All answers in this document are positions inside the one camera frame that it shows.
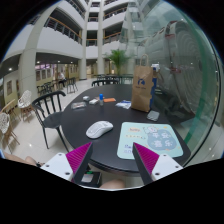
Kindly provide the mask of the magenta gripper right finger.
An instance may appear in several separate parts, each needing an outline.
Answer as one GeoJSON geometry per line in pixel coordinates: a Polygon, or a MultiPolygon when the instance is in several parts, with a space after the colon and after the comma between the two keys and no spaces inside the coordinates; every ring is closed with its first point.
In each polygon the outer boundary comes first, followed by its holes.
{"type": "Polygon", "coordinates": [[[133,155],[143,183],[145,185],[152,183],[151,175],[159,155],[138,143],[133,143],[133,155]]]}

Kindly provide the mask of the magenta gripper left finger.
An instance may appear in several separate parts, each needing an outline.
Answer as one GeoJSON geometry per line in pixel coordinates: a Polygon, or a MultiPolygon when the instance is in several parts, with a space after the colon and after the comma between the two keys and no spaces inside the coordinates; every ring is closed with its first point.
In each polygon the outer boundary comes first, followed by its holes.
{"type": "Polygon", "coordinates": [[[75,184],[81,182],[87,170],[92,152],[93,144],[89,142],[66,154],[68,163],[73,171],[73,180],[75,184]]]}

